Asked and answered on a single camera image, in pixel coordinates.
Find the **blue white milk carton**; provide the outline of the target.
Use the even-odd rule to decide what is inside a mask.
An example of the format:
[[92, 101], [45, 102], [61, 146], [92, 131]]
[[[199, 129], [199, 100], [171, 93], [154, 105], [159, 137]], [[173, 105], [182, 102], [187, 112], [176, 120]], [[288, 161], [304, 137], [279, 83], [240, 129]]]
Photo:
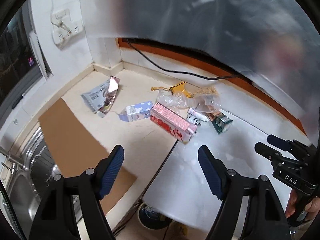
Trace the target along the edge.
[[137, 103], [135, 105], [125, 107], [118, 116], [120, 120], [124, 122], [146, 119], [150, 117], [152, 107], [152, 101]]

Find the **black white printed wrapper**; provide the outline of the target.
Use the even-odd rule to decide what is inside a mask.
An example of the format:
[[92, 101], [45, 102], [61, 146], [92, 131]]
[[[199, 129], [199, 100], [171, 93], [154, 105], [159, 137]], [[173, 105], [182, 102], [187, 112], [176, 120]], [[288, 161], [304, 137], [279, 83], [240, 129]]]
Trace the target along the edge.
[[197, 128], [201, 126], [201, 120], [192, 114], [188, 114], [187, 121], [193, 125], [193, 132], [196, 133]]

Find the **white wall socket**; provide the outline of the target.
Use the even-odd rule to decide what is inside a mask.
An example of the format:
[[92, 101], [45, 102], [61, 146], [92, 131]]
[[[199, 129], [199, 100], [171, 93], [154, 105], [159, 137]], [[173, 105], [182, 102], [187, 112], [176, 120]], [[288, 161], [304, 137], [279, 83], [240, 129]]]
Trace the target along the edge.
[[62, 49], [71, 38], [84, 30], [81, 20], [72, 21], [69, 9], [51, 14], [50, 21], [53, 25], [53, 42], [59, 49]]

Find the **brown cardboard sheet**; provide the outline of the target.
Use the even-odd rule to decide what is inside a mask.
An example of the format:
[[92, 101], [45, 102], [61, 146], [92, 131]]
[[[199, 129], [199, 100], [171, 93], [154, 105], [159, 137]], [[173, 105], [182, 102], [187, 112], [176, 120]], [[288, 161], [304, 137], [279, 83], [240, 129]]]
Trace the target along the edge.
[[43, 113], [39, 122], [49, 151], [65, 178], [95, 168], [110, 153], [85, 129], [63, 99]]

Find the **dark green small carton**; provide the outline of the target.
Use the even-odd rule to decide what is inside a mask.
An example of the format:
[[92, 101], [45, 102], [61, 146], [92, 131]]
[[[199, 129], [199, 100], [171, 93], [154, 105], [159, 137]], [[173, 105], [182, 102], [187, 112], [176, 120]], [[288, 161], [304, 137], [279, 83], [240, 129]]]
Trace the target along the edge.
[[207, 113], [207, 116], [218, 134], [225, 133], [233, 122], [231, 118], [221, 112]]

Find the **clear crumpled plastic wrap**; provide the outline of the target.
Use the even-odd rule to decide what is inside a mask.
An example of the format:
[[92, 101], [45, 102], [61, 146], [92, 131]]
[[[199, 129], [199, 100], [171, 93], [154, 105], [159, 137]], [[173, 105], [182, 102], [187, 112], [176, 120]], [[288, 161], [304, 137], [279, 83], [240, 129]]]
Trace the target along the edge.
[[169, 94], [160, 89], [156, 98], [156, 102], [178, 113], [180, 109], [188, 109], [192, 107], [200, 113], [215, 113], [220, 110], [221, 102], [219, 96], [201, 95], [187, 98], [182, 93]]

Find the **yellow crumpled paper bag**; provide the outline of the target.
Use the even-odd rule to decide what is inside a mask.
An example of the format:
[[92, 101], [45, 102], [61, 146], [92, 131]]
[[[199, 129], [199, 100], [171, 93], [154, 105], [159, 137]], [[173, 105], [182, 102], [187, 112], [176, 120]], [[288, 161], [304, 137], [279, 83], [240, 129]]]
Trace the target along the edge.
[[164, 90], [164, 91], [167, 91], [167, 92], [170, 92], [171, 94], [175, 94], [175, 93], [182, 93], [184, 94], [187, 98], [192, 98], [193, 95], [188, 92], [185, 88], [185, 85], [186, 85], [186, 81], [184, 82], [180, 82], [174, 86], [171, 86], [169, 88], [166, 88], [166, 87], [151, 87], [151, 91], [156, 91], [156, 90]]

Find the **steel sink faucet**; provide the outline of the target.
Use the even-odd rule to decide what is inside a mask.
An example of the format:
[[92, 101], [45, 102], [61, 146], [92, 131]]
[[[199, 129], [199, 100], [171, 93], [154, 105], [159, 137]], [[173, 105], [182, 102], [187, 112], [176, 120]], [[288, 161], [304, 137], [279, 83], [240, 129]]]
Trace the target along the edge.
[[11, 174], [14, 174], [18, 171], [19, 168], [24, 168], [24, 161], [22, 158], [16, 155], [12, 155], [10, 152], [5, 150], [3, 147], [0, 147], [1, 154], [3, 154], [9, 162], [11, 162], [11, 167], [8, 165], [1, 163], [3, 167], [10, 171]]

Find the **dark window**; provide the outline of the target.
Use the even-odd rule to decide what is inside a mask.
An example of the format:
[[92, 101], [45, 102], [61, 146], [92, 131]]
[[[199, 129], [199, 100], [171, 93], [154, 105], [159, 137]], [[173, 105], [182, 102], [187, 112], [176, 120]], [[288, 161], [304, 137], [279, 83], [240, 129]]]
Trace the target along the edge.
[[1, 107], [12, 108], [34, 83], [51, 74], [26, 1], [1, 35]]

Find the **stainless steel sink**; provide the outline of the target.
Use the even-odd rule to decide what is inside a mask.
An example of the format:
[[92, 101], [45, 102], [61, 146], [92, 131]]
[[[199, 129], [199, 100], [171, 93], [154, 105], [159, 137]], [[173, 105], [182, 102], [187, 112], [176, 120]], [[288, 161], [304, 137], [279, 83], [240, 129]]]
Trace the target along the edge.
[[40, 127], [27, 141], [20, 158], [24, 165], [14, 168], [6, 187], [11, 207], [7, 206], [6, 201], [3, 204], [17, 234], [20, 236], [22, 232], [28, 239], [41, 198], [54, 176], [61, 171], [49, 151]]

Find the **pink red carton box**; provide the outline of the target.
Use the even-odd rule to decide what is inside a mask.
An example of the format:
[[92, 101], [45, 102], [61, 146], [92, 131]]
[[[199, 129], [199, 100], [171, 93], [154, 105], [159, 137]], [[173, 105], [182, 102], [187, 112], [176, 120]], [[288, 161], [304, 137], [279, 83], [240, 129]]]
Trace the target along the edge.
[[150, 120], [180, 142], [187, 144], [197, 127], [159, 102], [150, 110]]

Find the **grey silver foil pouch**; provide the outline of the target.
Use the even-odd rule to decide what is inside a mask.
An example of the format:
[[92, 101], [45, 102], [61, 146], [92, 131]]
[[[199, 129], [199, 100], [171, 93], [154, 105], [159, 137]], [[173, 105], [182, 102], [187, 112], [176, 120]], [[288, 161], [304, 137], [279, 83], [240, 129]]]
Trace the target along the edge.
[[104, 83], [81, 94], [81, 97], [94, 114], [105, 117], [114, 103], [119, 83], [119, 78], [111, 76]]

